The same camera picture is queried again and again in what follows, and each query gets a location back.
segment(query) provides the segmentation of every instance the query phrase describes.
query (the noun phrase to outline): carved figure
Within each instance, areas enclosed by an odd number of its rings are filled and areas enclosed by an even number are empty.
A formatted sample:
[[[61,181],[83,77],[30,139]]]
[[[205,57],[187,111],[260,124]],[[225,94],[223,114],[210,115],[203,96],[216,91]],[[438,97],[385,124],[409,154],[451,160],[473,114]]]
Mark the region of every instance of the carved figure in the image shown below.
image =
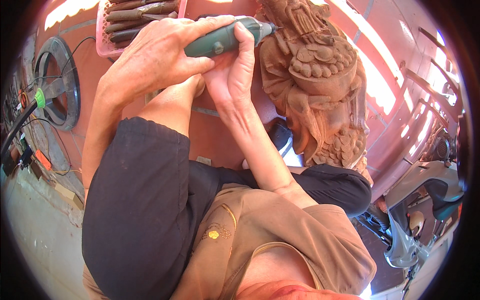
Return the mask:
[[[287,117],[293,148],[305,165],[365,168],[365,70],[345,34],[328,20],[328,4],[257,0],[256,18],[282,27],[260,46],[263,89]]]

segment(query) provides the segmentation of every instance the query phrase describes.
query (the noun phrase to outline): rotary tool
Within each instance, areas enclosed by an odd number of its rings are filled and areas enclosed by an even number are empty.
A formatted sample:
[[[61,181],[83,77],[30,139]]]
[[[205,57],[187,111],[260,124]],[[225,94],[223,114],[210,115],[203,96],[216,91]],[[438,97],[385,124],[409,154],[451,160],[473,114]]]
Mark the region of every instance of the rotary tool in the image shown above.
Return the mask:
[[[222,53],[238,49],[239,42],[233,32],[236,22],[241,22],[245,28],[253,34],[255,47],[258,46],[262,38],[275,33],[275,31],[279,29],[279,27],[272,22],[265,23],[249,16],[236,16],[232,24],[220,27],[191,42],[185,47],[185,54],[188,57],[206,56],[212,58]]]

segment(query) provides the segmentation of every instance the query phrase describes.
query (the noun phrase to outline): scooter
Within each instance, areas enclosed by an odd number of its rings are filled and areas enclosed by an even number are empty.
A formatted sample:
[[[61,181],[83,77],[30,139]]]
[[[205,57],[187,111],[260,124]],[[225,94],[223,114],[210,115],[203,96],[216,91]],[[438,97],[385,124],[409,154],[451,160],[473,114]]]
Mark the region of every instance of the scooter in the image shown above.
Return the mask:
[[[445,221],[458,208],[464,194],[459,186],[456,164],[452,164],[447,155],[452,154],[454,149],[450,149],[449,139],[439,133],[435,133],[432,146],[426,154],[431,152],[433,157],[441,154],[443,157],[439,158],[442,160],[414,163],[406,160],[411,167],[384,195],[386,213],[371,204],[363,215],[356,217],[387,245],[384,256],[390,266],[408,268],[407,283],[402,290],[403,299],[415,275],[428,259],[433,245],[443,235]],[[425,188],[426,195],[418,192],[421,186]],[[428,199],[433,202],[435,225],[432,238],[424,245],[419,238],[426,219],[420,211],[408,214],[407,210]]]

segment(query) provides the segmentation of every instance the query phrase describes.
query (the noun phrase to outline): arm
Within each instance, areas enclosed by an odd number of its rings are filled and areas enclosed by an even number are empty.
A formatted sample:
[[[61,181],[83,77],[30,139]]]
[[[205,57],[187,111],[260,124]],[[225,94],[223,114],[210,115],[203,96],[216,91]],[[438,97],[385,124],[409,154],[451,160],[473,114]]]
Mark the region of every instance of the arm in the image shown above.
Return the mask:
[[[217,67],[204,74],[218,114],[245,155],[261,189],[282,195],[300,208],[316,205],[293,179],[250,99],[255,62],[253,36],[238,22],[235,37],[240,42],[238,56],[226,53],[215,58]]]
[[[103,153],[115,136],[122,110],[146,93],[179,84],[213,68],[207,57],[190,58],[183,49],[198,37],[232,23],[233,16],[194,22],[166,18],[143,28],[98,83],[82,157],[85,199]]]

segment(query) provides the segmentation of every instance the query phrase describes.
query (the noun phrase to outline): tile floor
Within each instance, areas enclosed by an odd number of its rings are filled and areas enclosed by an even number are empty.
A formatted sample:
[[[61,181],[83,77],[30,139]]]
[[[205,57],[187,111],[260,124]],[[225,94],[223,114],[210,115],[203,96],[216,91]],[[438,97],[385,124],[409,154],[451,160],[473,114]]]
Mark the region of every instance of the tile floor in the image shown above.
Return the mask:
[[[63,0],[48,5],[38,20],[36,52],[51,36],[60,36],[73,49],[86,36],[94,36],[97,5],[87,10],[79,10],[73,16],[66,16],[44,31],[45,19]],[[400,137],[411,118],[410,110],[419,97],[426,94],[410,80],[404,78],[405,69],[398,70],[404,60],[406,67],[429,80],[430,57],[435,57],[436,47],[418,32],[422,26],[435,33],[434,24],[422,12],[414,0],[351,0],[358,11],[354,11],[341,0],[327,0],[331,7],[331,20],[339,25],[350,39],[356,40],[369,81],[368,119],[371,129],[368,137],[367,154],[369,171],[373,180],[375,200],[395,180],[393,173],[401,174],[406,166],[398,161],[394,149],[405,144]],[[191,0],[188,2],[186,17],[195,19],[204,13],[231,13],[254,15],[258,4],[254,0],[210,1]],[[366,17],[358,20],[358,15]],[[60,132],[65,143],[64,153],[68,153],[72,168],[81,168],[84,137],[89,115],[100,77],[108,70],[111,62],[96,54],[95,42],[85,41],[74,54],[80,80],[81,115],[77,126],[71,132]],[[394,75],[400,74],[400,80]],[[255,66],[252,84],[252,100],[262,119],[267,123],[277,116],[275,107],[262,90],[258,62]],[[215,110],[215,106],[205,91],[194,100],[194,106]],[[143,98],[125,108],[123,116],[135,116],[144,106]],[[216,116],[192,112],[190,159],[204,156],[212,160],[213,166],[241,168],[243,155],[226,127]]]

